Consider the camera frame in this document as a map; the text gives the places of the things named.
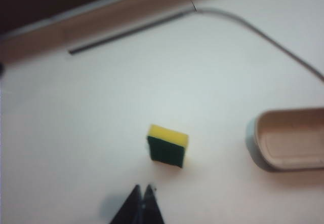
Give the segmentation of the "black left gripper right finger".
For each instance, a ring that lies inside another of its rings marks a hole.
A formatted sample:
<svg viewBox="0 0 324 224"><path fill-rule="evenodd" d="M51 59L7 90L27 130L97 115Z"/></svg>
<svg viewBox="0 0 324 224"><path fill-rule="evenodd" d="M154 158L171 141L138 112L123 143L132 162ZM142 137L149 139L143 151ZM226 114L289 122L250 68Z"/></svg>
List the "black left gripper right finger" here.
<svg viewBox="0 0 324 224"><path fill-rule="evenodd" d="M164 220L155 198L155 188L149 184L143 197L143 223L164 224Z"/></svg>

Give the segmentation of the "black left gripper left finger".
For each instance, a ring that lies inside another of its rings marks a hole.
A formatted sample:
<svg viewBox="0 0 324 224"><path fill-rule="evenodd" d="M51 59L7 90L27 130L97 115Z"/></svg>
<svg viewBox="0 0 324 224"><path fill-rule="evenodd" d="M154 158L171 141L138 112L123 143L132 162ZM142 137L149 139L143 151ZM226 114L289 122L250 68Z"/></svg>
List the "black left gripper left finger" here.
<svg viewBox="0 0 324 224"><path fill-rule="evenodd" d="M141 189L137 184L128 195L111 224L136 224L141 222Z"/></svg>

